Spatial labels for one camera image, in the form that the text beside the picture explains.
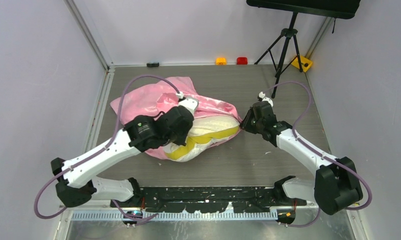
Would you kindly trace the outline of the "white pillow with yellow trim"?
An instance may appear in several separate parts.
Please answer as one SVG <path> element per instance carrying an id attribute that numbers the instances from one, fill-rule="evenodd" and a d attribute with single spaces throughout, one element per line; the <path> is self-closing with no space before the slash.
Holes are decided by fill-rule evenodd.
<path id="1" fill-rule="evenodd" d="M 235 137 L 240 130 L 239 121 L 228 115 L 197 118 L 185 139 L 185 145 L 169 143 L 163 147 L 166 159 L 188 162 L 205 150 L 223 144 Z"/>

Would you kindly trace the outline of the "pink floral pillowcase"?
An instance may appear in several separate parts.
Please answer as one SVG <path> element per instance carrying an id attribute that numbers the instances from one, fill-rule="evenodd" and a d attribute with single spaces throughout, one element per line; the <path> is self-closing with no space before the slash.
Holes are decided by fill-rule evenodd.
<path id="1" fill-rule="evenodd" d="M 132 121 L 136 116 L 155 116 L 160 112 L 168 112 L 172 107 L 177 106 L 178 98 L 175 89 L 178 89 L 185 96 L 195 98 L 199 106 L 194 113 L 194 120 L 209 116 L 231 116 L 241 123 L 237 109 L 234 105 L 223 100 L 214 99 L 197 93 L 190 77 L 169 77 L 166 82 L 159 81 L 136 88 L 127 93 L 123 98 L 123 104 L 119 119 L 122 124 Z M 163 147 L 146 150 L 146 154 L 167 160 Z"/>

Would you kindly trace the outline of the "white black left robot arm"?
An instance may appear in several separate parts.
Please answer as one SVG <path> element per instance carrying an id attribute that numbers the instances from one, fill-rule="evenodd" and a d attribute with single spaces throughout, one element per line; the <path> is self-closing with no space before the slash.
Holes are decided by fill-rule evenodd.
<path id="1" fill-rule="evenodd" d="M 119 129 L 115 137 L 70 160 L 55 158 L 52 173 L 65 173 L 55 185 L 58 198 L 67 208 L 89 200 L 116 200 L 130 207 L 141 203 L 137 181 L 111 180 L 98 174 L 122 160 L 155 150 L 170 143 L 184 146 L 193 126 L 196 107 L 178 105 L 160 116 L 138 115 Z"/>

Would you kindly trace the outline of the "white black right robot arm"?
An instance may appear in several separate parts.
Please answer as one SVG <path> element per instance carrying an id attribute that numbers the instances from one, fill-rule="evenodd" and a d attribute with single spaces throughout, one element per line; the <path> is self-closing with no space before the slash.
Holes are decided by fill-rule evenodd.
<path id="1" fill-rule="evenodd" d="M 313 175 L 313 180 L 287 176 L 274 183 L 274 200 L 287 205 L 293 199 L 316 203 L 333 215 L 363 199 L 354 162 L 326 153 L 302 137 L 286 121 L 278 121 L 268 101 L 254 103 L 240 124 L 245 132 L 259 134 L 276 148 L 285 151 Z"/>

